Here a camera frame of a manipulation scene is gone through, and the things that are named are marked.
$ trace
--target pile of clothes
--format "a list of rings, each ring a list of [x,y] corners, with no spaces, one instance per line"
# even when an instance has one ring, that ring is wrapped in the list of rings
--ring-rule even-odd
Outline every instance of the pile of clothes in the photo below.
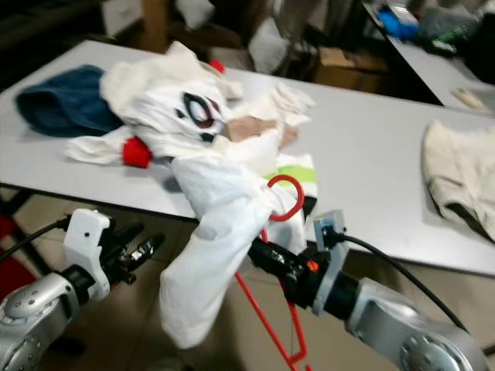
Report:
[[[141,167],[159,160],[173,172],[200,221],[160,277],[162,327],[182,349],[206,337],[262,229],[295,254],[306,248],[305,217],[317,196],[312,159],[280,150],[296,139],[314,102],[279,84],[228,107],[242,96],[240,83],[174,43],[166,55],[106,72],[93,66],[67,71],[17,98],[35,130],[75,137],[67,141],[69,158]],[[267,179],[278,174],[298,179],[306,195],[304,209],[283,223],[269,218],[287,213],[297,195],[284,182],[268,187]]]

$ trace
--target black cable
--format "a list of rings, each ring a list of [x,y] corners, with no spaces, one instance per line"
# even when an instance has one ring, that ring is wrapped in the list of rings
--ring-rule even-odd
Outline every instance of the black cable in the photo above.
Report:
[[[41,230],[37,230],[35,233],[30,234],[24,240],[17,243],[16,245],[8,249],[6,252],[1,254],[0,262],[4,261],[8,257],[10,257],[13,253],[15,253],[17,250],[22,249],[26,244],[35,240],[36,238],[38,238],[39,236],[50,230],[54,230],[55,228],[63,228],[66,230],[69,225],[69,221],[70,221],[70,216],[66,216],[64,219],[57,220],[55,223],[51,223],[48,226],[43,227]]]
[[[342,238],[342,240],[349,241],[349,242],[355,243],[357,245],[360,245],[360,246],[364,247],[365,249],[371,251],[373,254],[378,255],[383,260],[387,261],[395,269],[397,269],[399,272],[401,272],[410,282],[412,282],[414,284],[414,286],[416,286],[426,296],[428,296],[430,298],[430,300],[433,301],[440,309],[442,309],[442,311],[447,315],[447,317],[450,318],[450,320],[454,323],[454,325],[456,325],[460,329],[464,330],[465,332],[468,332],[466,327],[464,327],[463,323],[460,321],[460,319],[458,319],[457,316],[454,315],[452,313],[452,311],[435,294],[433,294],[419,279],[417,279],[417,277],[415,275],[413,275],[413,273],[408,271],[408,269],[406,267],[404,267],[402,264],[400,264],[398,261],[392,259],[386,253],[383,253],[382,251],[378,250],[373,245],[370,245],[369,243],[364,242],[364,241],[360,240],[359,238],[346,236],[345,234],[342,234],[342,233],[339,233],[339,236]]]

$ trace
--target table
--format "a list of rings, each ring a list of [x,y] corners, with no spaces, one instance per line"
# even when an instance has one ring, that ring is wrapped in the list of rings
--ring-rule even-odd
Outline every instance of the table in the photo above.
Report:
[[[455,89],[465,89],[472,92],[495,114],[494,85],[480,81],[458,58],[436,56],[427,53],[423,48],[387,35],[376,16],[374,6],[366,2],[361,2],[361,5],[373,25],[381,31],[384,38],[443,106],[481,114],[452,94]]]
[[[152,55],[84,42],[0,95],[0,184],[193,219],[188,201],[165,168],[70,161],[63,155],[66,140],[31,131],[13,102],[19,89],[71,67],[90,63],[108,69],[117,61],[132,63]],[[493,126],[494,118],[239,70],[227,70],[226,77],[244,84],[248,100],[279,82],[313,97],[312,122],[305,124],[289,151],[312,154],[318,211],[343,209],[350,235],[398,259],[495,276],[495,246],[436,214],[420,169],[422,136],[431,120],[469,130]]]

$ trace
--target floor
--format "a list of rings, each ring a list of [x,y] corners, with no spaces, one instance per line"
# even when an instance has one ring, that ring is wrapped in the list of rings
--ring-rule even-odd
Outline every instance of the floor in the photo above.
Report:
[[[7,189],[0,189],[0,192],[5,197],[12,194]],[[33,232],[80,207],[93,208],[82,203],[35,196],[16,213],[15,218],[26,232]],[[80,316],[65,335],[82,341],[86,346],[84,353],[72,356],[56,350],[48,351],[43,358],[42,369],[176,370],[173,360],[178,356],[177,351],[159,325],[159,274],[186,245],[194,224],[116,209],[99,210],[112,215],[118,225],[141,220],[146,225],[142,236],[164,232],[167,236],[166,245],[138,269],[138,280],[133,285],[119,284],[103,301],[91,302],[82,308]],[[63,233],[53,231],[35,242],[47,261],[60,270],[65,268],[62,239]],[[8,238],[2,241],[3,247],[11,244]],[[16,257],[25,261],[29,267],[26,257],[22,254]],[[407,265],[462,319],[480,345],[495,342],[494,279]],[[412,298],[433,318],[445,319],[417,289],[372,257],[351,254],[345,270],[357,277],[368,276],[386,284]],[[285,346],[295,351],[295,333],[277,281],[253,268],[245,273],[245,277]],[[330,315],[317,318],[310,311],[299,312],[309,345],[309,364],[314,371],[395,369],[346,334],[343,324]],[[181,353],[180,356],[208,371],[288,369],[237,283],[233,283],[228,291],[207,340],[197,349]],[[495,357],[489,360],[489,364],[495,369]]]

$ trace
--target blue towel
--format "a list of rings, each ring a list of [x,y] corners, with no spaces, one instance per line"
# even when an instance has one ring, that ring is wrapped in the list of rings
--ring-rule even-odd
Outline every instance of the blue towel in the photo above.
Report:
[[[103,135],[122,125],[100,97],[96,66],[80,66],[27,87],[17,96],[20,114],[32,129],[53,137]]]

